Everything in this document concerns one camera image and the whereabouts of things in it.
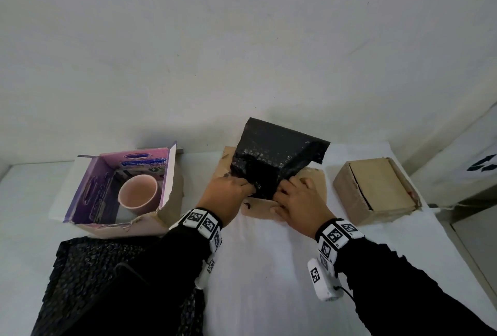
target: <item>open cardboard box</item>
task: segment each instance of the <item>open cardboard box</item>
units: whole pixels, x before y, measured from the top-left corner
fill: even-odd
[[[355,225],[389,222],[421,208],[421,199],[391,158],[348,161],[333,187]]]
[[[235,153],[236,147],[225,146],[223,155],[219,160],[219,163],[212,175],[212,178],[217,178],[221,176],[229,176],[231,161],[233,160],[233,154]],[[312,169],[310,167],[305,167],[297,173],[298,178],[308,177],[311,178],[316,184],[316,190],[321,198],[326,202],[326,178],[323,170]],[[241,212],[244,216],[261,218],[264,220],[276,220],[282,221],[283,219],[277,214],[271,213],[269,209],[272,206],[277,206],[278,203],[272,200],[257,199],[255,197],[246,197],[242,202]]]
[[[183,198],[176,152],[174,144],[171,148],[76,157],[49,218],[74,224],[99,238],[165,234],[179,219]],[[155,212],[136,217],[120,207],[117,195],[127,179],[139,174],[155,177],[162,184],[162,194]]]

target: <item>purple cardboard box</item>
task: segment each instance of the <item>purple cardboard box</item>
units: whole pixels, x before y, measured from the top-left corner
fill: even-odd
[[[164,234],[179,219],[183,197],[176,149],[174,144],[171,148],[78,156],[49,217],[75,224],[101,238]],[[116,222],[119,190],[127,179],[139,174],[162,182],[159,207],[130,222]]]

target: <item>pink mug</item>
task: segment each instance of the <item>pink mug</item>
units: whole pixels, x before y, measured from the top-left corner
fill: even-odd
[[[137,175],[123,184],[117,201],[137,216],[153,212],[160,202],[160,187],[153,176]]]

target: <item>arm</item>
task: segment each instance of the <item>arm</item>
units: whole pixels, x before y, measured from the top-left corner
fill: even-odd
[[[196,208],[211,211],[226,227],[246,196],[255,192],[245,179],[217,178],[209,183]],[[72,319],[59,335],[175,334],[181,305],[194,288],[209,241],[196,229],[180,225],[141,253]]]
[[[313,239],[335,219],[309,178],[282,181],[274,200],[281,206],[271,211]],[[497,334],[387,245],[352,239],[339,250],[334,267],[347,276],[356,313],[375,336],[405,333],[406,329],[414,334]]]

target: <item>black sleeve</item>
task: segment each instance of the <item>black sleeve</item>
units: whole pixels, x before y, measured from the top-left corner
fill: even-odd
[[[179,225],[121,266],[118,276],[59,334],[176,334],[180,306],[210,254],[207,239]]]
[[[352,239],[339,250],[335,271],[347,276],[356,313],[374,336],[497,334],[387,245]]]

